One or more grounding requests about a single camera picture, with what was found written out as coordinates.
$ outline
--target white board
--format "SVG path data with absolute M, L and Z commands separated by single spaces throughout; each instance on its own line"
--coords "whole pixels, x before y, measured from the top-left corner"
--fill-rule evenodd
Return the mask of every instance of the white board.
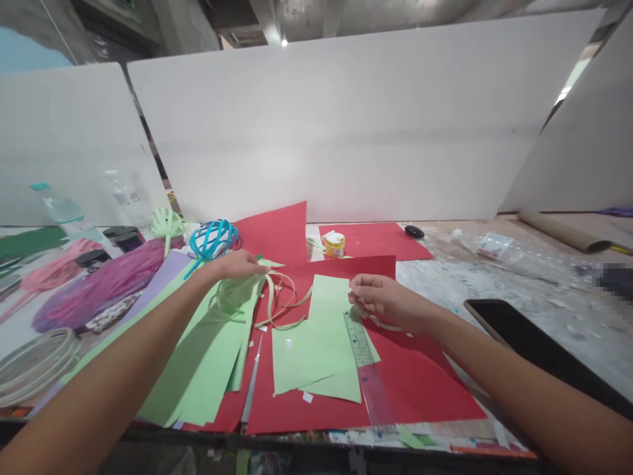
M 129 65 L 185 218 L 492 218 L 603 11 Z
M 152 207 L 169 206 L 118 63 L 0 75 L 0 225 L 52 221 L 30 183 L 48 182 L 97 226 L 129 223 L 105 170 L 128 174 Z
M 632 45 L 629 13 L 537 139 L 501 211 L 633 206 Z

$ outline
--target plastic bottle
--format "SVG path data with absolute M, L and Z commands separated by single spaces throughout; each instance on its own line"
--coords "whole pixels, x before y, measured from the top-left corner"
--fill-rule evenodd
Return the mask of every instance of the plastic bottle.
M 496 233 L 467 234 L 461 229 L 451 233 L 452 241 L 462 244 L 473 254 L 497 261 L 502 267 L 564 286 L 585 288 L 590 279 L 583 278 L 576 267 L 591 265 L 583 259 L 557 251 L 519 243 Z
M 110 182 L 112 195 L 123 209 L 125 216 L 131 224 L 136 226 L 144 236 L 149 236 L 152 226 L 152 211 L 150 207 L 140 199 L 136 188 L 125 180 L 117 170 L 108 170 L 105 176 Z
M 104 238 L 74 201 L 53 191 L 48 183 L 33 183 L 30 187 L 42 199 L 46 214 L 64 230 L 71 241 L 81 238 L 101 241 Z

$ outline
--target cardboard tube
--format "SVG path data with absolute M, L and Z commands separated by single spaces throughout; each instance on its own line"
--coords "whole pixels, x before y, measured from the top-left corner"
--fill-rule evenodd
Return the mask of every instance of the cardboard tube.
M 562 222 L 547 218 L 544 214 L 536 211 L 521 211 L 517 217 L 530 226 L 587 254 L 604 251 L 613 244 L 611 241 L 605 241 Z

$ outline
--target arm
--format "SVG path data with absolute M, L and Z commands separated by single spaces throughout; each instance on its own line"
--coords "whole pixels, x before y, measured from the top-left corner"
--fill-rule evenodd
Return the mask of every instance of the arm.
M 409 332 L 429 333 L 559 467 L 630 472 L 631 421 L 392 279 L 360 274 L 351 290 L 350 303 Z
M 20 430 L 0 453 L 0 473 L 96 472 L 150 394 L 211 287 L 223 278 L 267 271 L 246 251 L 237 251 L 194 272 Z

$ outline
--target hand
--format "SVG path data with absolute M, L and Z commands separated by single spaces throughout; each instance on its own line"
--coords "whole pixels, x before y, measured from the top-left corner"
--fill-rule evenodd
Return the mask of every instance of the hand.
M 257 259 L 244 249 L 230 252 L 215 261 L 210 262 L 204 268 L 209 267 L 218 273 L 218 278 L 244 278 L 256 274 L 266 274 L 270 267 L 257 263 Z
M 429 319 L 447 312 L 389 277 L 358 274 L 349 286 L 350 303 L 411 333 L 423 332 Z

